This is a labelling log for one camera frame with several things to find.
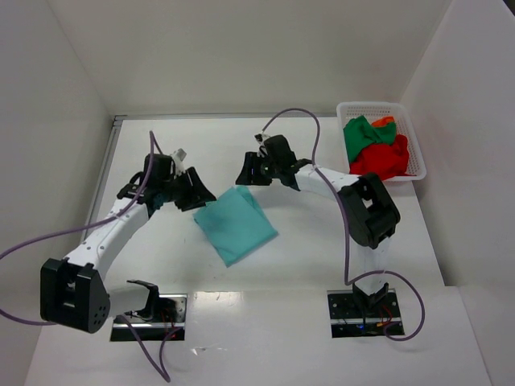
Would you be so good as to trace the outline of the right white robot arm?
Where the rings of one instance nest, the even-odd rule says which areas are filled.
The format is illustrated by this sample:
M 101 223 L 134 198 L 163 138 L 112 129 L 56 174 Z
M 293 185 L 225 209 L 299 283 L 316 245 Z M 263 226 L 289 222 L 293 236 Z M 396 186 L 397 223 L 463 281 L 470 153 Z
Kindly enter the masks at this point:
M 334 199 L 346 215 L 349 241 L 345 246 L 362 264 L 359 279 L 350 279 L 350 253 L 344 257 L 344 281 L 352 287 L 352 300 L 364 318 L 380 306 L 389 284 L 384 279 L 391 237 L 400 213 L 374 173 L 349 175 L 298 159 L 282 135 L 257 134 L 256 152 L 245 154 L 237 185 L 269 186 L 274 180 L 296 191 Z

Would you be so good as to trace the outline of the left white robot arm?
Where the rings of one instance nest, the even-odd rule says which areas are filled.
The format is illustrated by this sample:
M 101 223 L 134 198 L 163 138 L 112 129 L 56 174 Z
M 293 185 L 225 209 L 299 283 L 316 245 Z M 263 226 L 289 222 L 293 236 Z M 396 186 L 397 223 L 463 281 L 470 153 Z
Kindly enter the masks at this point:
M 180 211 L 190 211 L 215 200 L 196 169 L 184 167 L 185 157 L 182 149 L 147 155 L 143 171 L 117 194 L 106 224 L 64 258 L 43 264 L 42 320 L 93 334 L 108 318 L 124 314 L 150 321 L 161 312 L 165 301 L 156 284 L 132 280 L 127 289 L 107 289 L 104 280 L 131 237 L 163 205 L 173 203 Z

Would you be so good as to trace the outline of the teal t shirt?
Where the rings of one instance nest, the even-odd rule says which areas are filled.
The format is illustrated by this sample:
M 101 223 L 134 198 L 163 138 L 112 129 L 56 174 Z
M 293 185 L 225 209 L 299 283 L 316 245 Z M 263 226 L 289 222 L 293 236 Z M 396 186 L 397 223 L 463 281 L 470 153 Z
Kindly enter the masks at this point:
M 234 186 L 193 214 L 226 267 L 272 241 L 278 231 L 248 187 Z

